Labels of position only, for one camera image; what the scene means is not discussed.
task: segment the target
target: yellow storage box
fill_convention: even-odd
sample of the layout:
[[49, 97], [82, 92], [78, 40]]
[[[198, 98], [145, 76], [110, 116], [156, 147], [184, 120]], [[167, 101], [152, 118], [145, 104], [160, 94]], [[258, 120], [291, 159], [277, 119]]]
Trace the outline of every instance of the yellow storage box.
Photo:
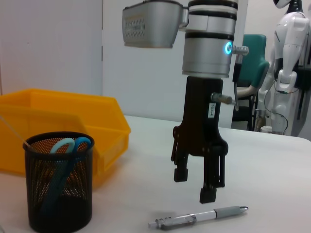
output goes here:
[[[131, 129], [114, 98], [31, 89], [1, 96], [0, 115], [24, 139], [55, 131], [93, 137], [95, 186], [128, 148]], [[1, 121], [0, 146], [0, 170], [24, 175], [22, 142]]]

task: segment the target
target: white table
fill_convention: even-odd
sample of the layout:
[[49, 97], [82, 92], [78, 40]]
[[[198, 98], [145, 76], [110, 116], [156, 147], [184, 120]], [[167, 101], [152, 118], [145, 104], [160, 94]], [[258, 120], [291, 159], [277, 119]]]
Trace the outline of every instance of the white table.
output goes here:
[[[311, 229], [311, 142], [286, 136], [220, 129], [229, 144], [226, 187], [215, 203], [200, 204], [203, 158], [189, 157], [188, 181], [173, 181], [170, 161], [176, 122], [127, 117], [128, 152], [93, 194], [93, 218], [81, 233], [144, 233], [156, 218], [232, 205], [247, 214], [173, 230], [173, 233], [306, 233]], [[0, 174], [0, 225], [32, 232], [25, 179]]]

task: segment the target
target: black mesh pencil holder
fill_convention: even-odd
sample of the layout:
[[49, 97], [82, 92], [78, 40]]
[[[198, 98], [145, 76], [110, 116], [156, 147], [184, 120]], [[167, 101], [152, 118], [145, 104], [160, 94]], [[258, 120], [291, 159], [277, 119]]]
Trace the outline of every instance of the black mesh pencil holder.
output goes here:
[[[68, 152], [69, 144], [56, 153], [52, 147], [63, 139], [81, 142]], [[54, 132], [36, 135], [25, 144], [25, 165], [30, 226], [40, 233], [70, 233], [92, 218], [92, 171], [94, 140], [83, 133]]]

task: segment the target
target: pen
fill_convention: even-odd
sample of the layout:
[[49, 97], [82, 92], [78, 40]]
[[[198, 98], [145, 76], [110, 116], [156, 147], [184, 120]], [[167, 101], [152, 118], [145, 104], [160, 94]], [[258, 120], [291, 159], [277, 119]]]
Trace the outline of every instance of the pen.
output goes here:
[[166, 217], [155, 220], [155, 222], [148, 223], [150, 229], [162, 229], [168, 230], [170, 227], [194, 225], [196, 222], [219, 219], [223, 217], [229, 217], [234, 215], [240, 215], [247, 211], [246, 206], [232, 206], [220, 209], [214, 209], [213, 211], [199, 213], [199, 214], [188, 214], [175, 218]]

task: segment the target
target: chair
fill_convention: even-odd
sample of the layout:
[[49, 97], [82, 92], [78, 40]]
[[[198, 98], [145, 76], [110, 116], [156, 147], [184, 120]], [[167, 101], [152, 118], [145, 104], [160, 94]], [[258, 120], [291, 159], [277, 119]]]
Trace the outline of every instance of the chair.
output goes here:
[[256, 121], [257, 93], [262, 86], [269, 69], [269, 62], [265, 60], [267, 38], [261, 34], [245, 34], [243, 45], [249, 48], [249, 54], [243, 58], [238, 87], [239, 100], [248, 100], [248, 106], [241, 106], [239, 111], [233, 112], [232, 121], [247, 121], [247, 130], [254, 131]]

